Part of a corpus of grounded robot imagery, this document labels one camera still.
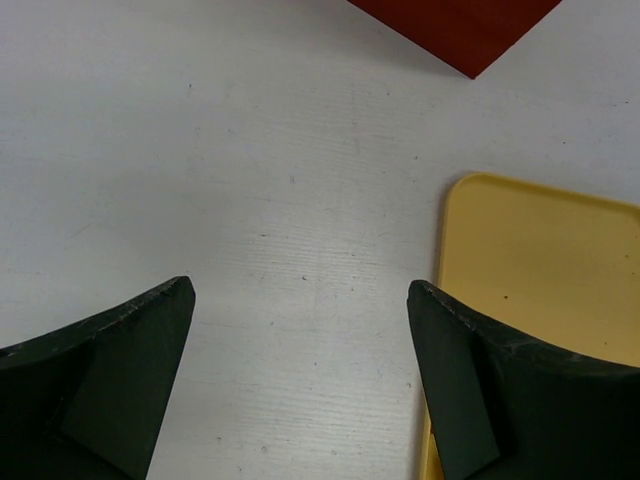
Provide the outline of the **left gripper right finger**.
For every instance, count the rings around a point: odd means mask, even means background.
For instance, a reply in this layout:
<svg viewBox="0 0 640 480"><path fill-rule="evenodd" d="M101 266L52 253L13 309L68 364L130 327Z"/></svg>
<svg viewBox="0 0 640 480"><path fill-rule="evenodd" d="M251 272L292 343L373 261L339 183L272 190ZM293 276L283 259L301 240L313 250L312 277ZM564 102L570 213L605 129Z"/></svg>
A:
<svg viewBox="0 0 640 480"><path fill-rule="evenodd" d="M412 282L408 318L448 479L635 479L639 371L579 354Z"/></svg>

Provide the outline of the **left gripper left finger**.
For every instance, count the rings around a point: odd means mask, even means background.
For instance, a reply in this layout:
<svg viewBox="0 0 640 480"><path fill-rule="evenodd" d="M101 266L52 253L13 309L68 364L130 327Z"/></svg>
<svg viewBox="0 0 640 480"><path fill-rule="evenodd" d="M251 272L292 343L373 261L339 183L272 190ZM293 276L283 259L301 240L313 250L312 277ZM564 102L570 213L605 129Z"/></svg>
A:
<svg viewBox="0 0 640 480"><path fill-rule="evenodd" d="M2 348L2 478L146 478L194 307L174 277Z"/></svg>

